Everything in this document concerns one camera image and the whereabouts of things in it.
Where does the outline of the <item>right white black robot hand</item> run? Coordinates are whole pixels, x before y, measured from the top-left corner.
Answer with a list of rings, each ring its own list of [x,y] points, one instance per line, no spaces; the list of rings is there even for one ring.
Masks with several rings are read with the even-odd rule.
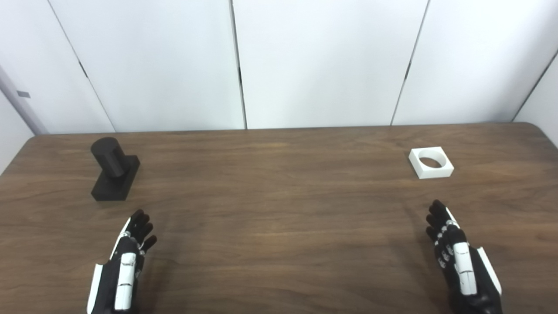
[[[435,199],[426,216],[426,234],[449,289],[455,314],[502,314],[500,280],[482,247],[469,244],[448,207]]]

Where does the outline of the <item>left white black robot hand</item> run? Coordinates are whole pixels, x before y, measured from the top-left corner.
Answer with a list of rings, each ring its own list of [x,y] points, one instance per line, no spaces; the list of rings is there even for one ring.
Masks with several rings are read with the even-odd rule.
[[[157,242],[149,215],[138,209],[124,224],[108,261],[95,264],[86,312],[137,314],[138,278],[145,255]]]

